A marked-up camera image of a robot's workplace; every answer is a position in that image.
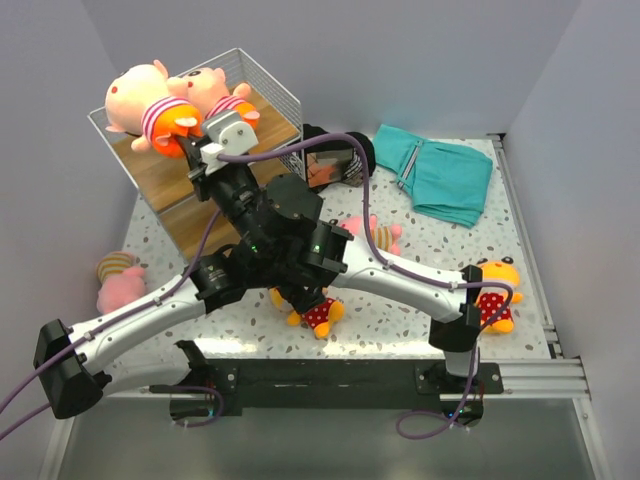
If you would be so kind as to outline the large black-haired boy plush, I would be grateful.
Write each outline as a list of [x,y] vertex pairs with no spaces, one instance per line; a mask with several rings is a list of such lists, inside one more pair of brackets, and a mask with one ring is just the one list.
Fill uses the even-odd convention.
[[246,82],[241,82],[230,90],[222,68],[203,67],[182,77],[170,77],[168,87],[171,93],[184,97],[197,107],[204,120],[223,111],[233,110],[253,130],[258,127],[260,112],[249,102],[252,87]]

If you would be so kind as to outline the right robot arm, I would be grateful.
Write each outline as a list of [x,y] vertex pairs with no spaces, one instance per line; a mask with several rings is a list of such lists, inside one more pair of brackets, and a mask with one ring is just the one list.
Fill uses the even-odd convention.
[[289,223],[284,229],[292,242],[287,257],[298,261],[293,270],[301,277],[280,280],[277,286],[297,311],[313,309],[328,286],[411,306],[431,319],[428,341],[444,354],[448,386],[466,393],[480,382],[478,338],[489,324],[477,299],[484,288],[511,294],[510,286],[486,279],[477,266],[438,270],[380,251],[369,231],[354,236],[322,220],[322,198],[296,176],[281,175],[267,190],[288,196],[276,200],[274,209]]

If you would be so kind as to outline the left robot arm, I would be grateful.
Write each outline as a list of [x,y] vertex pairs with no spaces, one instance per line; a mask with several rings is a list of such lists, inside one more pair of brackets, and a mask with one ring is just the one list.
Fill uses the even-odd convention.
[[[256,213],[266,198],[248,165],[302,151],[317,144],[308,139],[278,151],[233,155],[224,149],[221,167],[207,170],[203,140],[180,139],[203,201],[212,200],[241,234],[256,237],[272,222]],[[48,399],[47,409],[57,419],[75,417],[96,405],[114,379],[106,372],[117,357],[155,334],[207,312],[238,302],[250,280],[252,268],[231,267],[221,254],[196,254],[182,275],[132,303],[95,319],[66,326],[55,320],[44,325],[34,357],[34,375]]]

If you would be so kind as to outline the black printed garment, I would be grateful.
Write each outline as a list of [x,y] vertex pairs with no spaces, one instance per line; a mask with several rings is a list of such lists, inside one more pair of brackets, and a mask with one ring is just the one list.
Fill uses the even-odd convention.
[[[327,134],[319,126],[303,124],[303,140]],[[372,141],[361,132],[347,132],[359,142],[366,154],[369,177],[376,169],[376,157]],[[307,183],[316,193],[329,185],[342,183],[351,187],[363,184],[362,160],[357,150],[344,141],[331,141],[315,145],[304,151]]]

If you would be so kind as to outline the pink frog plush left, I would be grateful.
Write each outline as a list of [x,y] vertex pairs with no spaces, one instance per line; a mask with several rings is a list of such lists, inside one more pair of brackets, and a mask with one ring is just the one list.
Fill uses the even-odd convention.
[[97,264],[101,287],[96,306],[101,314],[109,314],[145,295],[145,269],[135,265],[135,260],[129,252],[115,251]]

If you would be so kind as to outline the pink frog plush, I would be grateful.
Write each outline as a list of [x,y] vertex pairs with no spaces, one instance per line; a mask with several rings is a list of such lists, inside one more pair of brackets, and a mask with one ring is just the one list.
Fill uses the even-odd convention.
[[[361,216],[351,216],[338,221],[338,225],[351,234],[365,237],[364,219]],[[381,224],[376,215],[369,216],[369,230],[374,244],[378,249],[393,255],[400,255],[399,240],[403,229],[399,224]]]
[[109,314],[145,295],[145,269],[135,265],[135,260],[129,252],[115,251],[97,264],[101,287],[96,306],[101,314]]

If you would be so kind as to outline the yellow frog plush centre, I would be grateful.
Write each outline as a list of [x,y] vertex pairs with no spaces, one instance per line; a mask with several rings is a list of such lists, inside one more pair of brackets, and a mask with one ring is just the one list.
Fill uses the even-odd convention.
[[273,305],[279,311],[287,314],[287,323],[290,326],[304,324],[313,331],[318,339],[327,338],[331,332],[331,327],[340,321],[345,314],[344,304],[331,297],[327,297],[323,303],[313,307],[308,312],[300,314],[284,299],[278,289],[270,289],[269,295]]

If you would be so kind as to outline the yellow frog plush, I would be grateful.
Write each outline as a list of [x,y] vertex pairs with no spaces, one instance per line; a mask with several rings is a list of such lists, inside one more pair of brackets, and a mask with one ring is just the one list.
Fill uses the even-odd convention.
[[[523,299],[522,293],[518,291],[520,275],[511,257],[506,256],[500,260],[483,258],[478,261],[477,265],[482,270],[484,281],[504,283],[512,288],[514,295],[511,303],[519,303]],[[506,298],[507,292],[501,288],[485,287],[480,291],[476,306],[481,310],[482,326],[503,306]],[[496,321],[485,329],[485,332],[489,334],[509,334],[513,329],[514,321],[511,307],[507,307],[497,317]]]
[[344,304],[331,297],[327,297],[323,303],[313,307],[308,312],[300,314],[284,299],[278,289],[270,289],[269,295],[273,305],[279,311],[287,314],[287,323],[290,326],[304,324],[313,331],[318,339],[327,338],[331,332],[331,327],[340,321],[345,314]]

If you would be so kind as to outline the pink frog plush centre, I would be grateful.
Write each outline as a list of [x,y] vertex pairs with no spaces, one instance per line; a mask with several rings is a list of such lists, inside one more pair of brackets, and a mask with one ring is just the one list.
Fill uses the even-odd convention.
[[[351,216],[338,221],[338,225],[351,234],[365,237],[364,219],[361,216]],[[376,215],[369,216],[369,230],[374,244],[378,249],[393,255],[400,255],[399,240],[403,229],[399,224],[381,224]]]

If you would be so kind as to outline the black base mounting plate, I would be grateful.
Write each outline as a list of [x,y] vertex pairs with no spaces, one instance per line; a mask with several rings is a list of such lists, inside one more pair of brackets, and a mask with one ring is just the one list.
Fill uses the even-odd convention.
[[179,383],[169,403],[174,420],[207,418],[222,409],[387,409],[442,407],[451,413],[467,377],[443,360],[210,359]]

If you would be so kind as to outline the teal folded cloth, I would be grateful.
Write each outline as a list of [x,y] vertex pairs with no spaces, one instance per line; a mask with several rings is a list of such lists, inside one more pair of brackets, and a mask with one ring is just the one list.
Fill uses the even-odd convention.
[[396,174],[415,212],[472,228],[484,213],[493,162],[478,150],[381,125],[376,162]]

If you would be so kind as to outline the yellow frog plush right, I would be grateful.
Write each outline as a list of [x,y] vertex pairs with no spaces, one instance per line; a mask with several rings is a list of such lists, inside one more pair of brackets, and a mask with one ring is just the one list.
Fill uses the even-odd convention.
[[[511,303],[519,303],[523,299],[522,293],[518,291],[520,275],[511,257],[506,256],[500,260],[483,258],[478,261],[477,265],[482,270],[484,281],[504,283],[512,288],[514,295]],[[501,288],[485,287],[480,291],[476,306],[481,310],[482,326],[503,306],[506,298],[507,292]],[[514,321],[511,307],[507,307],[497,317],[496,321],[485,329],[485,332],[489,334],[509,334],[513,329]]]

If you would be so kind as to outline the aluminium frame rail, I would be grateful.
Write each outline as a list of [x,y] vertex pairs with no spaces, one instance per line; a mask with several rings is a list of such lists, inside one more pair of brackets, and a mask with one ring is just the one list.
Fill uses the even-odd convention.
[[514,390],[508,389],[506,395],[514,399],[569,400],[576,415],[579,433],[586,448],[594,477],[597,479],[611,479],[613,477],[612,470],[607,460],[603,440],[595,419],[592,395],[584,364],[580,357],[567,358],[564,356],[564,350],[549,309],[517,198],[515,184],[511,178],[503,146],[503,137],[498,134],[492,134],[488,138],[492,142],[497,163],[500,167],[503,186],[508,196],[522,247],[529,284],[540,308],[540,323],[545,334],[545,344],[551,356],[549,360],[533,361],[526,359],[513,362],[512,368],[516,375],[509,377],[508,383],[512,384],[515,380],[518,380],[520,384]]

